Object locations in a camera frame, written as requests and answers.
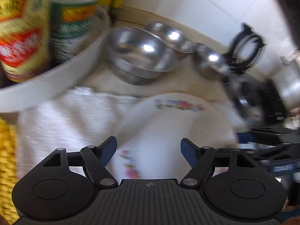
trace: bottle label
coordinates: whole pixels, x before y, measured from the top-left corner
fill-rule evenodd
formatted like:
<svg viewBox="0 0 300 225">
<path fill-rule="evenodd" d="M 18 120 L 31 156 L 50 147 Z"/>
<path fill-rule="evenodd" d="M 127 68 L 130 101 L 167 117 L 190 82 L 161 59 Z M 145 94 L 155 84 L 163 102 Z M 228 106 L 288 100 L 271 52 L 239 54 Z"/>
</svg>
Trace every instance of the bottle label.
<svg viewBox="0 0 300 225">
<path fill-rule="evenodd" d="M 48 67 L 49 0 L 0 0 L 0 61 L 21 82 Z"/>
<path fill-rule="evenodd" d="M 96 3 L 51 4 L 52 59 L 63 63 L 73 57 L 85 40 L 95 13 Z"/>
<path fill-rule="evenodd" d="M 113 0 L 112 7 L 110 10 L 110 16 L 113 22 L 117 19 L 122 5 L 123 5 L 123 0 Z"/>
</svg>

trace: white plate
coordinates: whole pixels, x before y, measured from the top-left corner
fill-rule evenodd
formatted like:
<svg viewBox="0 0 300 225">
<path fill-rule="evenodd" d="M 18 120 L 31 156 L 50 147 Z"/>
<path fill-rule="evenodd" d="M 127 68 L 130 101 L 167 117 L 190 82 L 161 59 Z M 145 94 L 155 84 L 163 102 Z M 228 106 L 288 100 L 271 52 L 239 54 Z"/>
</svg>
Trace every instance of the white plate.
<svg viewBox="0 0 300 225">
<path fill-rule="evenodd" d="M 135 105 L 116 135 L 118 149 L 110 164 L 122 179 L 174 179 L 190 170 L 180 142 L 199 147 L 236 147 L 236 136 L 222 113 L 204 100 L 181 93 L 162 94 Z"/>
</svg>

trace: metal bowl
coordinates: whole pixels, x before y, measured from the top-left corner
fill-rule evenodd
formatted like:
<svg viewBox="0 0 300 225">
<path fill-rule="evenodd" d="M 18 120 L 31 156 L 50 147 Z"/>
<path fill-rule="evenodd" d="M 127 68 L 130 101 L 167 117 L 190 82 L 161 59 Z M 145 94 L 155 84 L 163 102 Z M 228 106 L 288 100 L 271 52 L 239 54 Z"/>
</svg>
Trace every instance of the metal bowl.
<svg viewBox="0 0 300 225">
<path fill-rule="evenodd" d="M 230 68 L 223 55 L 199 43 L 194 53 L 196 70 L 208 80 L 221 80 L 230 75 Z"/>
<path fill-rule="evenodd" d="M 106 54 L 113 72 L 133 85 L 150 83 L 177 66 L 177 57 L 161 38 L 148 31 L 119 27 L 106 39 Z"/>
<path fill-rule="evenodd" d="M 259 81 L 245 73 L 227 77 L 222 84 L 227 96 L 249 127 L 259 128 L 266 125 Z"/>
<path fill-rule="evenodd" d="M 194 53 L 196 43 L 189 41 L 181 31 L 159 22 L 148 23 L 145 30 L 162 38 L 167 45 L 176 51 L 179 60 Z"/>
</svg>

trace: white plastic basin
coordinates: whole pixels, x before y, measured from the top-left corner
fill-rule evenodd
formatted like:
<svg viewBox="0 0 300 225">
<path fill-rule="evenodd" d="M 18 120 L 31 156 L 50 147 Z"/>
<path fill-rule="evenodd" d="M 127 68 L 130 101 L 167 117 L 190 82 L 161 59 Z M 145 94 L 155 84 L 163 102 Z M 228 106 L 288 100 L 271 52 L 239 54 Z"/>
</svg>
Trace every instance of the white plastic basin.
<svg viewBox="0 0 300 225">
<path fill-rule="evenodd" d="M 104 39 L 110 30 L 110 19 L 101 7 L 97 7 L 96 14 L 99 28 L 93 31 L 93 36 L 98 33 L 93 43 L 71 60 L 41 75 L 0 88 L 0 113 L 18 112 L 55 97 L 73 87 L 99 62 Z M 0 83 L 3 77 L 4 72 L 1 71 Z"/>
</svg>

